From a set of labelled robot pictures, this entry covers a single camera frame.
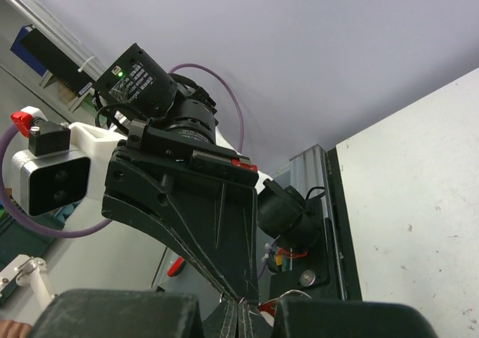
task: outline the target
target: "camera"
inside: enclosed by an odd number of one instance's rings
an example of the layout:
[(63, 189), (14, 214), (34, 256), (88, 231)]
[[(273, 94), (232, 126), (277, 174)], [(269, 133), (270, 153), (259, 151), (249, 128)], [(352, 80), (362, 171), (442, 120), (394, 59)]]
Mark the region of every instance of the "camera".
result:
[(87, 193), (90, 166), (90, 158), (73, 146), (40, 157), (20, 151), (12, 158), (13, 198), (30, 216), (74, 203)]

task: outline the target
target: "screw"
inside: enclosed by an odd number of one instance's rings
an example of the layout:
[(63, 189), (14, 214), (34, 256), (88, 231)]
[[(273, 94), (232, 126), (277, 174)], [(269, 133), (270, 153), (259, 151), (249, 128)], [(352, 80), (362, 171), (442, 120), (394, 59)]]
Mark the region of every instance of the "screw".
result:
[(32, 136), (38, 136), (40, 134), (40, 127), (38, 126), (32, 126), (30, 128), (30, 135)]
[(308, 287), (314, 283), (316, 280), (316, 274), (314, 271), (307, 269), (306, 271), (302, 272), (301, 277), (299, 278), (299, 282), (303, 287)]

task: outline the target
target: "purple cable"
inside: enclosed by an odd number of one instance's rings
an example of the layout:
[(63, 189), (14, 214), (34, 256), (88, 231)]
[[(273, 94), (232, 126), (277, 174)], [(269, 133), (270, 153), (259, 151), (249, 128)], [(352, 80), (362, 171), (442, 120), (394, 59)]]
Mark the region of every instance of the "purple cable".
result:
[(3, 161), (5, 159), (5, 153), (7, 152), (8, 145), (13, 140), (15, 135), (17, 134), (18, 129), (14, 123), (12, 123), (7, 131), (3, 134), (0, 138), (0, 202), (3, 207), (7, 210), (7, 212), (21, 225), (27, 227), (28, 229), (35, 231), (44, 236), (55, 237), (57, 239), (76, 239), (78, 237), (85, 237), (92, 233), (100, 231), (104, 228), (107, 224), (112, 222), (112, 220), (105, 219), (101, 221), (99, 224), (87, 228), (85, 230), (80, 231), (59, 231), (53, 230), (51, 228), (42, 226), (37, 224), (36, 222), (32, 221), (27, 215), (23, 214), (22, 211), (17, 209), (17, 207), (13, 204), (11, 199), (7, 195), (7, 189), (5, 188), (5, 182), (3, 180)]
[(184, 67), (194, 67), (195, 69), (200, 69), (200, 70), (206, 71), (207, 73), (213, 75), (215, 78), (217, 78), (219, 80), (219, 82), (221, 82), (223, 84), (226, 91), (230, 94), (231, 99), (233, 100), (234, 105), (237, 108), (237, 113), (238, 113), (238, 117), (239, 117), (239, 139), (240, 139), (239, 142), (240, 143), (239, 143), (239, 146), (238, 146), (238, 151), (241, 153), (242, 152), (243, 141), (245, 140), (245, 122), (244, 122), (244, 119), (242, 118), (242, 112), (241, 112), (240, 104), (238, 103), (237, 97), (234, 95), (234, 92), (231, 90), (230, 86), (226, 83), (226, 81), (220, 75), (218, 75), (214, 71), (212, 71), (212, 70), (210, 70), (207, 67), (204, 67), (202, 65), (180, 64), (180, 65), (177, 65), (177, 66), (173, 67), (168, 73), (172, 74), (172, 73), (178, 71), (179, 69), (183, 69)]
[[(271, 254), (272, 252), (272, 249), (275, 247), (276, 245), (276, 241), (278, 241), (279, 239), (279, 236), (275, 238), (275, 240), (273, 242), (271, 242), (271, 247), (269, 248), (268, 250), (268, 256)], [(264, 272), (266, 271), (266, 267), (268, 266), (268, 260), (265, 259), (264, 262), (263, 262), (263, 266), (261, 267), (261, 271), (260, 273), (258, 274), (257, 276), (257, 280), (260, 280), (264, 274)]]

